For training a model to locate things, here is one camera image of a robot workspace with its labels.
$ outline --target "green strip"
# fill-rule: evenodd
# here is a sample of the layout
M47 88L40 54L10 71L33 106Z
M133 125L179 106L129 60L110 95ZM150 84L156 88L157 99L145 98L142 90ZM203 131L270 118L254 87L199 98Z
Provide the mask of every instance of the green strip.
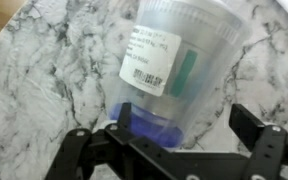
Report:
M188 50L182 63L180 72L177 74L171 89L171 94L174 97L178 97L182 93L186 80L194 67L196 59L197 53L195 51Z

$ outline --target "plastic cup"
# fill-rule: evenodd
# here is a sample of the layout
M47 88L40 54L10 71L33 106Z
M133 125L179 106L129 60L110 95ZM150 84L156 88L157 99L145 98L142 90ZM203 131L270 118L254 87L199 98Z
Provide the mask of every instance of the plastic cup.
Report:
M170 73L161 95L120 81L108 114L117 119L121 104L130 102L132 132L176 148L250 30L225 4L212 0L142 0L137 27L180 37L175 60L169 65L165 58Z

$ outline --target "blue base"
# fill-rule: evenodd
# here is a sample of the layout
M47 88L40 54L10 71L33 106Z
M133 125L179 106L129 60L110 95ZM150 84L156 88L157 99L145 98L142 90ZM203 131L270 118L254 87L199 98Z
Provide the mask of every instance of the blue base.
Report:
M141 111L141 113L145 113L146 117L154 116L152 113L132 104L132 109L133 108L136 108L137 111ZM110 113L110 118L118 119L120 110L121 104L116 104L112 113ZM183 132L178 127L167 127L154 124L152 123L152 120L145 120L134 113L131 115L131 131L136 136L146 136L158 145L167 148L175 148L180 146L184 138Z

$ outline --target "white label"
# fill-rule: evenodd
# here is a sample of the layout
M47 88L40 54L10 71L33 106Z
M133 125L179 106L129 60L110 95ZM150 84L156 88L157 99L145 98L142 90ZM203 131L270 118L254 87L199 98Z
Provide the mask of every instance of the white label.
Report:
M144 26L135 26L120 77L155 96L163 94L181 37Z

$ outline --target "clear plastic cup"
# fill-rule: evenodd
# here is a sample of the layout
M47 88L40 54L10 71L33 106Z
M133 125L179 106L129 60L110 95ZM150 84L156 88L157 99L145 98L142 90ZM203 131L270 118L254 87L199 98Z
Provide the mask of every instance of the clear plastic cup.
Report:
M133 36L139 29L144 29L147 34L156 31L156 36L159 33L163 36L165 32L162 39L166 39L167 48L172 50L168 51L170 55L164 54L167 56L164 59L163 53L155 52L156 49L151 47L145 52L138 49L135 52L134 47L142 48L141 42L136 42L143 40L145 43L145 38L136 40L139 35ZM160 74L166 74L167 78L156 81L155 76L150 79L150 75L143 75L140 71L133 74L138 76L140 73L140 77L144 77L140 78L143 82L137 80L141 83L139 86L131 81L116 82L116 94L108 105L108 114L111 119L117 119L121 104L130 102L132 132L147 136L162 147L176 148L181 145L190 124L197 120L195 115L210 98L211 90L223 76L232 56L250 36L250 30L224 3L213 0L142 0L133 34L123 67L127 66L131 71L133 65L130 63L135 61L134 58L142 63L154 60L151 63L156 66L165 64ZM159 42L150 38L146 40ZM134 54L141 54L141 57L134 57ZM144 65L140 64L138 68L144 68ZM123 73L130 72L123 67L120 75L125 79ZM159 73L156 67L150 67ZM160 93L150 91L144 87L147 83L151 86L159 83L163 88L158 88Z

